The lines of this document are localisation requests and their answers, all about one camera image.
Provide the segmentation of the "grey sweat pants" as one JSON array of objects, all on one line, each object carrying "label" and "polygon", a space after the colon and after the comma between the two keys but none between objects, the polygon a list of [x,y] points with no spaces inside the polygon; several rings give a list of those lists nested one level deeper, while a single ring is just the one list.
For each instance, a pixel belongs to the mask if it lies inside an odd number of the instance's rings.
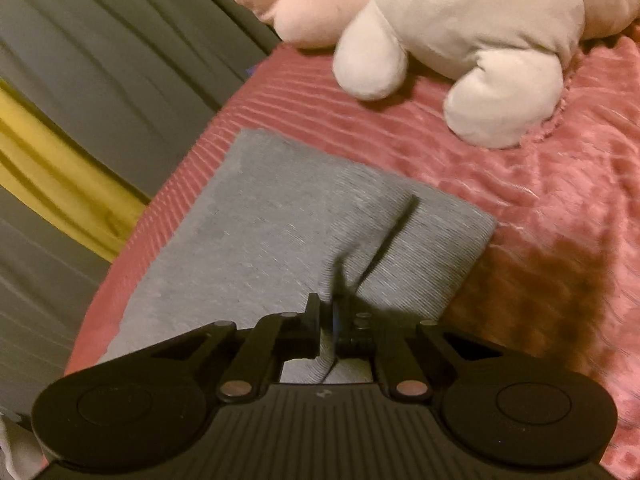
[{"label": "grey sweat pants", "polygon": [[253,327],[350,292],[387,321],[437,320],[491,215],[437,188],[245,130],[146,271],[105,359],[215,321]]}]

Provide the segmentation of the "pink ribbed bed blanket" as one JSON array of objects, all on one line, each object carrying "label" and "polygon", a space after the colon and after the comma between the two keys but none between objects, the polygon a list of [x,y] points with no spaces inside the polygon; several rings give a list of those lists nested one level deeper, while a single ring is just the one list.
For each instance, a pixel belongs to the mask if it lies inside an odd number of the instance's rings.
[{"label": "pink ribbed bed blanket", "polygon": [[639,29],[580,50],[560,116],[520,148],[459,141],[442,119],[448,82],[415,67],[396,98],[346,96],[326,53],[280,47],[216,114],[158,191],[82,323],[67,364],[99,361],[125,304],[236,134],[280,132],[333,155],[424,181],[498,226],[446,313],[478,336],[558,359],[600,380],[618,408],[604,462],[639,474]]}]

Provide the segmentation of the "yellow curtain strip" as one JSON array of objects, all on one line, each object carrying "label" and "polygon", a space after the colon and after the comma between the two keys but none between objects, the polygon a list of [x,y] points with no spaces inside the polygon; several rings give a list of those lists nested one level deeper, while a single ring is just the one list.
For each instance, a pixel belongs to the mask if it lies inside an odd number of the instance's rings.
[{"label": "yellow curtain strip", "polygon": [[125,247],[150,201],[5,81],[1,187],[108,262]]}]

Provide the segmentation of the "grey curtain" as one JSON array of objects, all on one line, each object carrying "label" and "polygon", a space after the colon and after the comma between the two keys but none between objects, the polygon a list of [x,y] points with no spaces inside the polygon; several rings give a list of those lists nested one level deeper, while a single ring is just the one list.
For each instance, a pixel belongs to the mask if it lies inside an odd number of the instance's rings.
[{"label": "grey curtain", "polygon": [[[1,0],[1,83],[150,200],[277,41],[233,0]],[[4,414],[62,375],[109,266],[1,188]]]}]

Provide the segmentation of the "white plush toy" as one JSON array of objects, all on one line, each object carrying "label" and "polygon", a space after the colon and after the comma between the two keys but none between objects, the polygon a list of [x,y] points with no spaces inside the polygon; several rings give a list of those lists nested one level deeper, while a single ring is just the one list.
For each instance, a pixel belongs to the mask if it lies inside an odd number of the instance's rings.
[{"label": "white plush toy", "polygon": [[445,122],[483,148],[510,148],[550,118],[579,45],[639,17],[639,0],[234,1],[286,44],[332,49],[355,99],[391,96],[411,61],[449,78]]}]

